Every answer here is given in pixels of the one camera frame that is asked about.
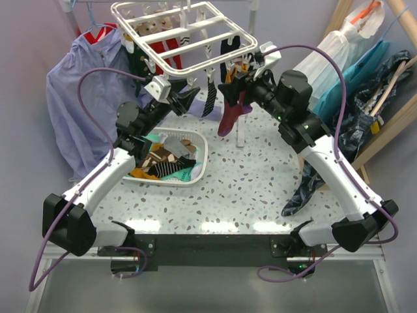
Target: terrazzo surface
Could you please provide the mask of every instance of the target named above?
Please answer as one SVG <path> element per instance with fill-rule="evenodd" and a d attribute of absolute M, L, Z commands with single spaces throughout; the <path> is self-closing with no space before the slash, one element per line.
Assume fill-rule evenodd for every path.
<path fill-rule="evenodd" d="M 198 96 L 205 100 L 205 94 Z M 216 105 L 223 106 L 222 98 Z M 122 180 L 94 212 L 94 222 L 123 222 L 136 233 L 289 233 L 314 219 L 340 220 L 343 211 L 329 190 L 316 192 L 294 216 L 281 210 L 301 179 L 294 151 L 281 139 L 278 122 L 253 105 L 246 120 L 246 144 L 236 147 L 236 127 L 217 136 L 218 122 L 171 113 L 162 127 L 196 130 L 208 141 L 203 178 L 186 188 Z"/>

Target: white plastic basket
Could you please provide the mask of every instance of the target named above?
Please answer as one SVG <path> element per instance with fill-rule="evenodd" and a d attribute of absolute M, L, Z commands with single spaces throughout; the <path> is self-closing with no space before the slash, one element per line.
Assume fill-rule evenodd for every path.
<path fill-rule="evenodd" d="M 187 187 L 198 182 L 204 175 L 207 166 L 207 158 L 209 157 L 209 145 L 207 143 L 207 139 L 199 132 L 164 127 L 155 127 L 149 134 L 159 135 L 161 132 L 167 134 L 168 136 L 177 137 L 179 140 L 190 140 L 191 144 L 197 148 L 198 153 L 196 153 L 197 158 L 195 161 L 201 162 L 203 164 L 203 167 L 201 168 L 201 173 L 197 176 L 197 178 L 188 182 L 180 181 L 176 178 L 168 179 L 166 181 L 155 181 L 153 179 L 142 179 L 124 176 L 123 179 L 126 179 L 127 181 L 135 181 L 137 183 L 144 183 L 147 185 L 172 187 Z"/>

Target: wooden frame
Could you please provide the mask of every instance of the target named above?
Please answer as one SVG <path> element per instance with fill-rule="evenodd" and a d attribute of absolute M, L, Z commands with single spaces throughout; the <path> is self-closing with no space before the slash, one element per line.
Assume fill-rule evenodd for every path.
<path fill-rule="evenodd" d="M 353 0 L 339 0 L 333 13 L 330 23 L 326 28 L 324 37 L 331 31 L 339 29 L 345 17 L 349 14 Z M 401 14 L 406 8 L 404 0 L 386 0 L 395 16 Z M 414 47 L 417 49 L 417 21 L 410 10 L 406 10 L 399 18 L 399 23 L 404 32 L 410 38 Z M 369 184 L 365 163 L 373 158 L 383 147 L 393 140 L 400 132 L 406 129 L 417 119 L 417 93 L 381 128 L 381 131 L 374 135 L 372 139 L 361 149 L 358 158 L 352 163 L 354 169 L 360 172 L 365 182 Z M 300 168 L 304 165 L 304 160 L 299 159 Z"/>

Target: white drying rack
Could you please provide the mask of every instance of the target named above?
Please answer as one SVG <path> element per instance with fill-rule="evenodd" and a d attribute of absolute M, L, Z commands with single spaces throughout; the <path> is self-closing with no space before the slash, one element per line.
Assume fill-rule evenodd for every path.
<path fill-rule="evenodd" d="M 182 27 L 179 27 L 176 29 L 172 29 L 172 30 L 161 32 L 161 33 L 156 33 L 153 35 L 144 36 L 144 37 L 138 36 L 132 26 L 138 23 L 149 22 L 157 18 L 162 18 L 164 16 L 172 16 L 174 14 L 181 13 L 182 10 L 188 10 L 188 6 L 185 8 L 184 7 L 175 8 L 173 10 L 168 10 L 168 11 L 157 13 L 157 14 L 149 14 L 149 15 L 142 16 L 139 18 L 125 19 L 123 18 L 122 14 L 119 12 L 119 9 L 131 7 L 133 5 L 137 5 L 138 3 L 158 3 L 161 1 L 159 0 L 147 0 L 147 1 L 133 0 L 129 3 L 115 3 L 112 0 L 76 0 L 76 1 L 79 3 L 88 3 L 88 2 L 113 3 L 113 5 L 111 6 L 111 13 L 116 18 L 118 23 L 126 31 L 126 33 L 131 36 L 131 38 L 135 41 L 135 43 L 147 53 L 149 58 L 153 60 L 152 62 L 155 62 L 160 68 L 164 70 L 167 76 L 171 75 L 174 77 L 190 79 L 190 76 L 196 73 L 197 71 L 206 70 L 207 72 L 209 72 L 214 66 L 219 65 L 220 63 L 223 63 L 225 61 L 232 60 L 236 57 L 246 55 L 247 53 L 253 52 L 258 47 L 258 42 L 253 37 L 253 35 L 255 33 L 255 23 L 256 23 L 257 11 L 259 8 L 260 0 L 216 0 L 216 1 L 222 1 L 222 2 L 225 2 L 225 1 L 249 2 L 250 3 L 250 20 L 249 20 L 248 32 L 246 32 L 241 27 L 239 27 L 236 23 L 232 22 L 229 18 L 224 16 L 211 3 L 200 2 L 199 0 L 187 0 L 187 3 L 190 5 L 190 10 L 206 9 L 210 11 L 211 13 L 213 13 L 214 17 L 206 19 L 206 20 L 198 21 L 189 25 L 181 25 Z M 59 0 L 61 8 L 66 14 L 68 23 L 73 30 L 74 38 L 77 38 L 78 36 L 81 35 L 81 31 L 75 19 L 70 2 L 71 2 L 70 0 Z M 163 2 L 178 3 L 179 1 L 178 0 L 165 0 Z M 185 3 L 185 1 L 182 0 L 180 3 L 182 6 Z M 220 34 L 218 36 L 212 37 L 212 38 L 204 38 L 203 40 L 200 40 L 198 42 L 194 42 L 187 46 L 181 46 L 180 48 L 177 48 L 175 50 L 171 50 L 168 52 L 164 52 L 164 53 L 156 53 L 149 46 L 149 44 L 153 42 L 175 38 L 181 35 L 188 35 L 195 31 L 202 31 L 206 29 L 207 27 L 218 24 L 218 23 L 226 24 L 226 26 L 228 26 L 229 28 L 229 31 L 226 33 Z M 171 67 L 169 64 L 167 64 L 164 61 L 164 58 L 167 59 L 174 55 L 186 53 L 194 49 L 199 49 L 209 44 L 212 44 L 214 42 L 233 38 L 234 36 L 237 36 L 237 35 L 241 36 L 248 44 L 231 53 L 227 53 L 225 55 L 207 59 L 206 61 L 203 61 L 202 63 L 198 63 L 196 65 L 193 65 L 188 68 L 184 68 L 182 70 L 177 70 Z M 245 128 L 246 128 L 245 120 L 246 120 L 245 116 L 240 116 L 237 122 L 237 147 L 244 147 Z"/>

